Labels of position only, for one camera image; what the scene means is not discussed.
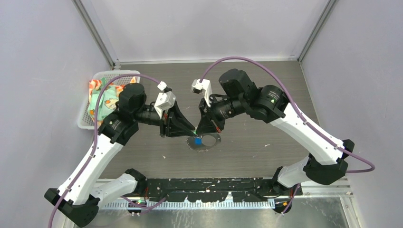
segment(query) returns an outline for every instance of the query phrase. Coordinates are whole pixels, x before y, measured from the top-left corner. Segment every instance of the plastic laundry basket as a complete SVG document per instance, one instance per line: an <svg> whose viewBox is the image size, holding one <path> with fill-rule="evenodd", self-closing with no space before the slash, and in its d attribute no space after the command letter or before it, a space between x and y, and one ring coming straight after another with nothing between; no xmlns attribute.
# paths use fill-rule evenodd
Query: plastic laundry basket
<svg viewBox="0 0 403 228"><path fill-rule="evenodd" d="M93 79L101 79L105 77L108 81L111 80L112 78L118 76L118 75L124 75L124 74L139 74L138 71L136 70L108 70L108 71L103 71L103 72L98 72L94 75ZM114 81L115 85L126 85L130 83L130 80L133 77L123 77L120 78L116 81ZM136 81L139 83L140 82L140 77L136 77ZM86 95L86 98L83 101L83 104L81 106L81 115L77 121L77 125L79 128L82 129L94 129L94 121L91 119L91 117L87 113L87 109L89 106L89 101L88 101L88 94Z"/></svg>

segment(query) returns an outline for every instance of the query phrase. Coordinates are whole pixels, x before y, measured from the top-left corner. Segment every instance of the robotic arm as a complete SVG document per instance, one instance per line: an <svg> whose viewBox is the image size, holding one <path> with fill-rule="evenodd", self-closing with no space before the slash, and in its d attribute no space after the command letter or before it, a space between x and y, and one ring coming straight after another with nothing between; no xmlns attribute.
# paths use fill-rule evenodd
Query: robotic arm
<svg viewBox="0 0 403 228"><path fill-rule="evenodd" d="M257 88L244 71L237 69L224 73L219 78L219 83L226 95L212 94L210 81L206 79L202 83L199 79L194 80L192 84L194 93L204 93L199 104L201 120L196 129L197 135L220 133L226 119L242 113L270 123L289 134L310 154L300 162L277 169L272 188L279 194L304 181L312 180L329 185L345 175L348 164L344 158L347 155L310 129L299 118L280 88L274 85ZM338 147L353 151L354 143L351 140L337 139L309 118L306 119Z"/></svg>
<svg viewBox="0 0 403 228"><path fill-rule="evenodd" d="M120 196L128 193L142 194L145 191L146 178L134 169L127 170L118 179L94 187L107 164L139 130L138 123L158 126L162 137L194 136L195 128L179 110L171 89L165 88L150 105L146 105L145 101L143 85L127 84L119 95L117 109L108 115L99 127L98 143L92 144L83 160L63 184L57 189L48 189L45 193L45 198L55 205L62 192L68 190L58 209L79 227L90 223L99 208ZM91 156L94 146L97 148ZM69 189L69 184L80 172L81 167L89 161L89 156L92 157L91 162Z"/></svg>

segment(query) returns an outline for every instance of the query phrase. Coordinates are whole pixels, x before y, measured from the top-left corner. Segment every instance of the blue object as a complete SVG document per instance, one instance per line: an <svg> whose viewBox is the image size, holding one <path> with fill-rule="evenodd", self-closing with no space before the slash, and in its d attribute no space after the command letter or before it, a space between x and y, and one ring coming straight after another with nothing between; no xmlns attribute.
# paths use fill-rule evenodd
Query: blue object
<svg viewBox="0 0 403 228"><path fill-rule="evenodd" d="M195 137L194 138L194 144L201 145L202 144L202 138Z"/></svg>

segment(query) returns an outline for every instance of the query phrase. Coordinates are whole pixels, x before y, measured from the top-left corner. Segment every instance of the white wall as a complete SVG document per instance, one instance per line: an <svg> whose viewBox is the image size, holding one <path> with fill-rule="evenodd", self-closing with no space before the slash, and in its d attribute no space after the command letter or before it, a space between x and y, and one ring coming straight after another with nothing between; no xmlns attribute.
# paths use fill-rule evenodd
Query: white wall
<svg viewBox="0 0 403 228"><path fill-rule="evenodd" d="M402 227L402 9L401 0L339 1L303 61L323 127L376 166L348 175L364 228Z"/></svg>
<svg viewBox="0 0 403 228"><path fill-rule="evenodd" d="M327 0L86 0L120 61L297 58Z"/></svg>
<svg viewBox="0 0 403 228"><path fill-rule="evenodd" d="M42 228L45 191L91 144L76 124L87 82L109 66L71 0L1 1L0 21L0 226Z"/></svg>

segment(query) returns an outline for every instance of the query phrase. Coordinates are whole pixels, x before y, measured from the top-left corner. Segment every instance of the towel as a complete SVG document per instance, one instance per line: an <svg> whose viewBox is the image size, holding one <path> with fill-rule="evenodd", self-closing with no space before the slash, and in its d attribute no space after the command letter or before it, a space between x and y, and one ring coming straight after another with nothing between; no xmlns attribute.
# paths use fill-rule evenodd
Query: towel
<svg viewBox="0 0 403 228"><path fill-rule="evenodd" d="M88 94L88 99L89 99L89 106L87 109L87 112L89 116L94 120L94 114L95 114L95 106L96 106L96 101L99 97L99 93L101 89L106 85L107 79L106 78L101 78L100 80L98 79L93 79L89 81L89 94ZM136 78L133 77L130 80L130 83L136 83ZM108 85L108 88L104 91L104 93L101 96L101 100L99 101L99 106L98 106L98 126L102 124L102 120L105 119L106 116L111 114L115 109L116 109L116 102L119 101L119 94L123 91L124 85L114 85L111 83Z"/></svg>

